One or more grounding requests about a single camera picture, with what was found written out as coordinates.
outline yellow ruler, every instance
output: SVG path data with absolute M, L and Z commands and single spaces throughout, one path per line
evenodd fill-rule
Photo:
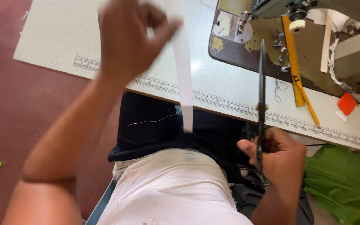
M 288 19 L 288 16 L 283 16 L 283 27 L 284 35 L 286 36 L 287 50 L 288 50 L 288 60 L 290 62 L 291 76 L 297 74 L 298 79 L 301 80 L 300 66 L 298 65 L 297 49 L 295 48 L 294 35 L 290 33 L 288 27 L 290 26 L 291 21 Z M 295 105 L 305 106 L 305 101 L 303 95 L 301 94 L 300 89 L 298 88 L 297 83 L 292 78 L 293 87 L 294 87 L 294 96 L 295 96 Z

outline spool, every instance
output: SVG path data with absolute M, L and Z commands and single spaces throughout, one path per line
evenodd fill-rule
M 290 30 L 290 33 L 295 34 L 304 28 L 305 28 L 304 20 L 294 20 L 293 22 L 290 23 L 289 30 Z

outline cutting mat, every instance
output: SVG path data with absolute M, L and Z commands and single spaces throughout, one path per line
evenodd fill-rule
M 215 0 L 181 0 L 190 42 L 194 106 L 223 115 L 257 121 L 258 75 L 255 72 L 218 62 L 207 53 Z M 86 78 L 94 78 L 100 66 L 100 37 L 97 20 L 99 1 L 34 0 L 17 45 L 14 58 Z M 154 3 L 164 7 L 163 0 Z M 347 122 L 335 112 L 338 98 L 311 89 L 306 93 L 315 108 L 322 129 L 316 128 L 306 107 L 295 107 L 291 85 L 278 90 L 275 79 L 267 77 L 266 124 L 304 136 L 360 149 L 360 107 Z M 171 44 L 145 74 L 136 77 L 127 89 L 178 102 L 177 75 Z

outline person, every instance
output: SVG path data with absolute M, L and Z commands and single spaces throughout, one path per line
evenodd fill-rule
M 138 0 L 109 1 L 99 11 L 99 23 L 99 75 L 33 148 L 4 225 L 82 223 L 76 199 L 80 169 L 126 84 L 151 66 L 182 26 Z M 147 27 L 153 27 L 153 38 L 147 37 Z M 196 110 L 193 134 L 179 131 L 176 116 L 143 123 L 174 110 L 174 104 L 162 100 L 123 95 L 118 144 L 109 155 L 116 161 L 116 188 L 99 225 L 296 224 L 305 146 L 278 128 L 266 131 L 271 153 L 263 154 L 263 173 L 271 185 L 249 220 L 237 212 L 227 185 L 237 179 L 235 150 L 256 164 L 256 144 L 237 135 L 244 122 Z

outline wooden stick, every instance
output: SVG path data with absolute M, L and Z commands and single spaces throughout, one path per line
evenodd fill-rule
M 325 73 L 327 73 L 328 71 L 327 58 L 329 57 L 332 20 L 333 20 L 333 10 L 327 9 L 326 28 L 324 30 L 323 48 L 322 48 L 322 63 L 320 64 L 320 71 Z

